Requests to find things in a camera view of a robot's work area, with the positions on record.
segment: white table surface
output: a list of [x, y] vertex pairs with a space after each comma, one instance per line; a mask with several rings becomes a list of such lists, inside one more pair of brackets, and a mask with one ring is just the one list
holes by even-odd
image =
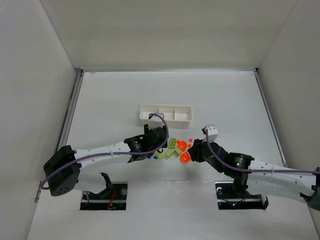
[[[142, 134], [141, 104], [192, 107], [189, 128], [170, 128], [171, 137], [203, 138], [201, 128], [215, 124], [227, 151], [282, 165], [252, 71], [86, 72], [67, 144], [94, 148]], [[80, 191], [42, 191], [28, 239], [318, 239], [307, 205], [291, 199], [268, 196], [266, 211], [218, 210], [213, 180], [230, 178], [207, 163], [147, 159], [92, 177], [101, 172], [128, 181], [126, 211], [79, 211]]]

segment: black wire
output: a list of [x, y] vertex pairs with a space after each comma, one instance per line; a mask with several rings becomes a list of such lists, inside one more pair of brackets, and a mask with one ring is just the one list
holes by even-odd
[[243, 203], [246, 200], [246, 198], [243, 198], [240, 201], [228, 201], [228, 200], [225, 200], [225, 199], [222, 199], [222, 200], [224, 200], [224, 201], [226, 201], [227, 203], [230, 203], [230, 204], [240, 204], [240, 203]]

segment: green lego brick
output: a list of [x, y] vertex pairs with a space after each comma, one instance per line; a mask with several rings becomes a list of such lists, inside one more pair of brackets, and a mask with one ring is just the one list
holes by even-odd
[[169, 139], [168, 147], [169, 147], [170, 149], [175, 149], [175, 148], [176, 148], [176, 141], [177, 141], [176, 138], [171, 137], [171, 138]]
[[169, 149], [168, 151], [166, 151], [165, 155], [169, 158], [174, 152], [174, 149]]
[[161, 152], [161, 153], [159, 153], [159, 155], [158, 155], [158, 158], [161, 160], [161, 159], [164, 159], [165, 158], [165, 152], [163, 151], [163, 152]]
[[179, 155], [182, 153], [182, 151], [181, 151], [180, 148], [178, 148], [178, 147], [176, 147], [176, 148], [174, 149], [174, 152], [175, 152], [175, 154], [176, 154], [177, 156], [179, 156]]
[[162, 152], [158, 152], [158, 151], [156, 151], [155, 153], [154, 153], [154, 155], [156, 155], [160, 160], [161, 159], [163, 159], [164, 157], [165, 157], [165, 152], [164, 151], [162, 151]]

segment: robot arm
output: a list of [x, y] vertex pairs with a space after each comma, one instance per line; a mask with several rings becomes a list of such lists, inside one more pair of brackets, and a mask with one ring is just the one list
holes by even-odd
[[[320, 211], [319, 175], [274, 172], [293, 169], [266, 163], [250, 155], [225, 151], [214, 142], [218, 136], [214, 125], [207, 125], [202, 131], [204, 134], [207, 133], [208, 141], [207, 138], [194, 141], [193, 146], [188, 150], [192, 161], [207, 162], [219, 173], [233, 178], [232, 188], [239, 198], [252, 195], [274, 195], [307, 202], [310, 208]], [[219, 162], [211, 150], [233, 169]], [[270, 172], [256, 172], [255, 170], [269, 170]]]
[[43, 166], [46, 179], [42, 189], [49, 189], [52, 196], [61, 196], [72, 189], [95, 194], [112, 191], [112, 183], [106, 173], [94, 181], [86, 173], [111, 164], [126, 164], [150, 157], [160, 148], [167, 147], [168, 126], [162, 113], [152, 113], [144, 134], [126, 138], [109, 146], [73, 150], [70, 145], [60, 148]]

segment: white tray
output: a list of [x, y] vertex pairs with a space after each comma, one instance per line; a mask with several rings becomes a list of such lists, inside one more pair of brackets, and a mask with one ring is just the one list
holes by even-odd
[[141, 104], [139, 118], [144, 124], [148, 123], [149, 114], [163, 113], [168, 127], [187, 127], [192, 121], [191, 106]]

